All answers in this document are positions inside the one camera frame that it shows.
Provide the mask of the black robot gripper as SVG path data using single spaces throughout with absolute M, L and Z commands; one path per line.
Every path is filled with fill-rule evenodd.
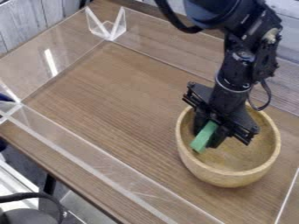
M 249 114 L 247 97 L 243 94 L 231 93 L 219 84 L 209 87 L 190 81 L 182 99 L 194 109 L 194 135 L 201 133 L 209 121 L 219 125 L 210 138 L 211 148 L 217 149 L 227 137 L 235 137 L 245 145 L 250 145 L 259 127 Z

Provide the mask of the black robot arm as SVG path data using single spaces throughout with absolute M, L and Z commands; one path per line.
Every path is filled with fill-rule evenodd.
M 193 25 L 178 18 L 167 0 L 154 0 L 173 26 L 189 34 L 209 29 L 225 33 L 225 60 L 207 87 L 191 81 L 183 100 L 194 108 L 191 148 L 203 152 L 229 137 L 249 144 L 259 126 L 249 110 L 262 111 L 250 99 L 255 85 L 270 92 L 267 78 L 279 68 L 277 48 L 282 40 L 282 19 L 266 0 L 183 0 Z

